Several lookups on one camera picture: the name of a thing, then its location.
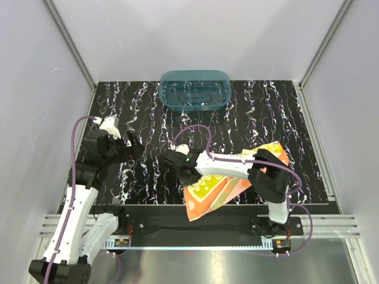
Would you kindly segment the yellow patterned towel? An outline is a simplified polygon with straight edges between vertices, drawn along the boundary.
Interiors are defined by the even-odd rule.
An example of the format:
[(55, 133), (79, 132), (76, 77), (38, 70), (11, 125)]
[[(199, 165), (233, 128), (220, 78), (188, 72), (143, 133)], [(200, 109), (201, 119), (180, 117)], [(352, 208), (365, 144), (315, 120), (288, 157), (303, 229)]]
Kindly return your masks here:
[(252, 150), (244, 149), (237, 155), (207, 154), (204, 150), (196, 167), (203, 176), (197, 183), (185, 186), (185, 198), (210, 204), (230, 202), (252, 186), (248, 181), (248, 169), (253, 164), (242, 163), (242, 160), (253, 160), (259, 150), (267, 150), (282, 164), (289, 165), (289, 158), (277, 141)]

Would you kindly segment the orange polka dot towel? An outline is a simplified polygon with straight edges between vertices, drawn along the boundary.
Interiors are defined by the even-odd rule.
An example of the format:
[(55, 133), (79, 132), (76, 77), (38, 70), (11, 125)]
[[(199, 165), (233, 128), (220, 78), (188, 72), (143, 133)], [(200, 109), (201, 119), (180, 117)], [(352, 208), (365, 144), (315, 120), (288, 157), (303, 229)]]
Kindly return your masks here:
[(262, 198), (269, 210), (269, 219), (277, 224), (288, 220), (288, 184), (290, 174), (275, 166), (288, 166), (289, 158), (282, 145), (275, 141), (240, 155), (202, 152), (196, 160), (195, 172), (200, 178), (184, 187), (185, 205), (190, 221), (213, 212), (242, 192), (251, 189)]

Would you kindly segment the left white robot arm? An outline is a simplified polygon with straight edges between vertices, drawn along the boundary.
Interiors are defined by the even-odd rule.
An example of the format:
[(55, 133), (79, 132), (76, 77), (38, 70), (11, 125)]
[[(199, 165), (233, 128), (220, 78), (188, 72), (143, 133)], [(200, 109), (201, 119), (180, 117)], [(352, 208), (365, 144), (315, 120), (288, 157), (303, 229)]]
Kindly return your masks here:
[(69, 172), (66, 201), (53, 238), (43, 257), (32, 260), (28, 268), (38, 283), (88, 283), (94, 258), (105, 242), (111, 234), (122, 234), (128, 227), (125, 209), (108, 205), (86, 231), (92, 205), (109, 167), (135, 161), (143, 151), (131, 131), (127, 132), (127, 140), (106, 130), (87, 134)]

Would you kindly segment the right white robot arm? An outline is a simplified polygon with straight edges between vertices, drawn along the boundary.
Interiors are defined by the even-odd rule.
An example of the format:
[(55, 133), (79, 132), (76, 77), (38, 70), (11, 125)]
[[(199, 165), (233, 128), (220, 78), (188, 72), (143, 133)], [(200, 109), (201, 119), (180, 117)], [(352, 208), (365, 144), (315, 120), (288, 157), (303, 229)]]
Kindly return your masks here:
[(180, 145), (162, 152), (158, 159), (179, 177), (189, 221), (251, 189), (268, 206), (270, 230), (280, 235), (289, 229), (288, 184), (295, 173), (288, 167), (280, 145), (270, 144), (241, 155), (208, 153)]

